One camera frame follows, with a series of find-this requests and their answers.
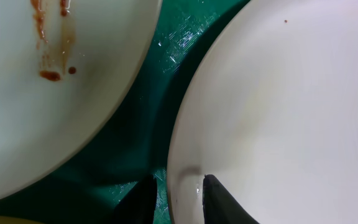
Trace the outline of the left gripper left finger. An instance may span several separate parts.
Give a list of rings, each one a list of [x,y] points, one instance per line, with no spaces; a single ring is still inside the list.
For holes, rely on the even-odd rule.
[[[157,203],[157,180],[148,175],[135,184],[112,213],[112,223],[153,224]]]

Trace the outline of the large white plate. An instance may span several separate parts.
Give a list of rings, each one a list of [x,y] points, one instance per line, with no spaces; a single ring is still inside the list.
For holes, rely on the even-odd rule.
[[[212,174],[259,223],[358,223],[358,1],[251,0],[208,50],[173,130],[173,223]]]

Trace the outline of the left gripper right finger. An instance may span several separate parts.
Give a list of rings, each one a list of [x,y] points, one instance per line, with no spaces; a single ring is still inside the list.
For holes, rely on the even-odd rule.
[[[203,179],[205,224],[259,224],[212,174]]]

